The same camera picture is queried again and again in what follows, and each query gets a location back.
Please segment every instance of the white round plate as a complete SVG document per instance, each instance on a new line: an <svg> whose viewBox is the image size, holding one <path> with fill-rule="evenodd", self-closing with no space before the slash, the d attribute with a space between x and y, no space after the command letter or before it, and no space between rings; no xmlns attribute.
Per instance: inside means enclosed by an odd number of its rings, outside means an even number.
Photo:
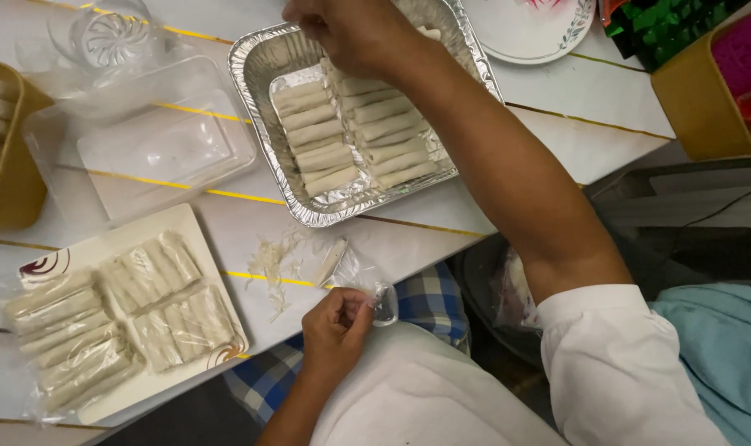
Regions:
<svg viewBox="0 0 751 446"><path fill-rule="evenodd" d="M596 0L462 0L483 49L514 64L545 64L585 38Z"/></svg>

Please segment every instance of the white sleeve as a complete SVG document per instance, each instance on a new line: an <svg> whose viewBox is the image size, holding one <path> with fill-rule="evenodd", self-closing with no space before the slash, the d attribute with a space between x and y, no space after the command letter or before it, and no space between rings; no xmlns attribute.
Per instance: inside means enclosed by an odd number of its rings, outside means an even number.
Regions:
<svg viewBox="0 0 751 446"><path fill-rule="evenodd" d="M538 314L554 420L571 444L728 444L678 361L678 333L636 285L571 289Z"/></svg>

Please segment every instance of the blue checkered cloth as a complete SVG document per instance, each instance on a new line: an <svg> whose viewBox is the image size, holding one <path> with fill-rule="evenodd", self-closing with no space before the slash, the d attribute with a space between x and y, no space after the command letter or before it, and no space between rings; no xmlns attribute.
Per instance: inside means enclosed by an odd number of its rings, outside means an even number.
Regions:
<svg viewBox="0 0 751 446"><path fill-rule="evenodd" d="M399 318L433 333L469 355L469 320L461 290L444 262L394 286ZM264 426L295 382L304 359L304 336L298 334L224 373L232 395Z"/></svg>

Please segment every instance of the hand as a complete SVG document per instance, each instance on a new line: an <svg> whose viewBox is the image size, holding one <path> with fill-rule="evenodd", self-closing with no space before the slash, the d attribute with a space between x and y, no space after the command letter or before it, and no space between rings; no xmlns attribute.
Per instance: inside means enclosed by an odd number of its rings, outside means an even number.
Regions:
<svg viewBox="0 0 751 446"><path fill-rule="evenodd" d="M301 319L306 379L336 389L353 370L373 323L369 301L358 289L334 288Z"/></svg>
<svg viewBox="0 0 751 446"><path fill-rule="evenodd" d="M389 83L438 43L422 36L390 0L291 0L282 18L317 40L351 76Z"/></svg>

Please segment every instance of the aluminum foil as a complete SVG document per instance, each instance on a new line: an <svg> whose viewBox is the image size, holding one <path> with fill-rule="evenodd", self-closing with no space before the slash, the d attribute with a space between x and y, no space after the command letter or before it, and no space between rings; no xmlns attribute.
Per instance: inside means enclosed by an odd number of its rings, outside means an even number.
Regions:
<svg viewBox="0 0 751 446"><path fill-rule="evenodd" d="M440 29L441 42L450 54L503 102L486 54L474 35L460 0L394 0L394 3L414 26ZM372 189L362 157L346 132L346 143L353 149L359 178L347 187L310 198L271 102L271 93L322 78L321 56L320 45L307 39L298 26L290 24L243 36L230 51L232 79L251 116L251 123L287 207L296 220L310 228L324 228L458 175L458 169L431 129L422 137L428 142L431 159L439 165L439 170L386 191Z"/></svg>

